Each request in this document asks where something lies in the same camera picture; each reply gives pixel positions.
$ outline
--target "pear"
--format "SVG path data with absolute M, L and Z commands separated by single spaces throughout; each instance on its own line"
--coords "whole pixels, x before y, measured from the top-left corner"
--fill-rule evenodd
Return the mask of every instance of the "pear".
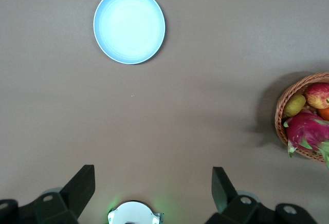
M 302 94 L 294 94 L 287 101 L 287 104 L 283 109 L 283 114 L 288 117 L 295 116 L 302 110 L 305 103 L 306 103 L 305 96 L 303 96 Z

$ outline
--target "plate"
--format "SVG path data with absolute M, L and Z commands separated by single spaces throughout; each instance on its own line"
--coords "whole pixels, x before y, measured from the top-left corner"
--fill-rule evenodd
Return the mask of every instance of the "plate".
M 103 52 L 124 64 L 151 58 L 165 38 L 165 18 L 155 0 L 102 0 L 94 34 Z

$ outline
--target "apple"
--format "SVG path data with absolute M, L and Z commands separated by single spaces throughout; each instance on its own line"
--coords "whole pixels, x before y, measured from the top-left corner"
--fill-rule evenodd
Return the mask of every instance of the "apple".
M 329 83 L 315 83 L 306 88 L 304 92 L 306 101 L 317 109 L 329 107 Z

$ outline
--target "orange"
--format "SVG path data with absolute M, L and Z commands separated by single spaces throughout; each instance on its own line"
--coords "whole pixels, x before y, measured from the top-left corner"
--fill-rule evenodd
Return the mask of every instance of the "orange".
M 318 109 L 318 115 L 324 119 L 329 121 L 329 108 L 325 108 L 325 109 Z

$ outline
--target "dragon fruit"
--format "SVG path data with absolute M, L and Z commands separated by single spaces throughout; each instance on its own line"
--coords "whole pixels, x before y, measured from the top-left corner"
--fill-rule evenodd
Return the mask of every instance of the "dragon fruit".
M 286 128 L 290 157 L 298 148 L 321 153 L 329 169 L 329 121 L 310 111 L 301 111 L 284 122 L 283 126 Z

